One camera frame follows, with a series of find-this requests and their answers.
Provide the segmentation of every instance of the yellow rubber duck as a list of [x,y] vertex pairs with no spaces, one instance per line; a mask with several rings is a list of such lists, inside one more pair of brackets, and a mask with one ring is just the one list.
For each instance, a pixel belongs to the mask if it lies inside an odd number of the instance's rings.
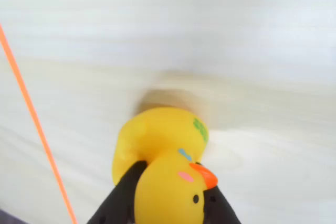
[[118,137],[115,189],[88,224],[239,224],[203,167],[208,130],[189,111],[162,107],[126,123]]

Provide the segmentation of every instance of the duck beak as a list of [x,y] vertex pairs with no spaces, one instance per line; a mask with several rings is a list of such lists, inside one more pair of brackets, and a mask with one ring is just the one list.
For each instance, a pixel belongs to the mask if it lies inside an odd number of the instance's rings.
[[193,164],[193,163],[191,163],[190,166],[202,175],[207,189],[212,189],[215,186],[217,186],[218,184],[217,177],[212,172],[210,172],[207,168],[205,168],[202,165]]

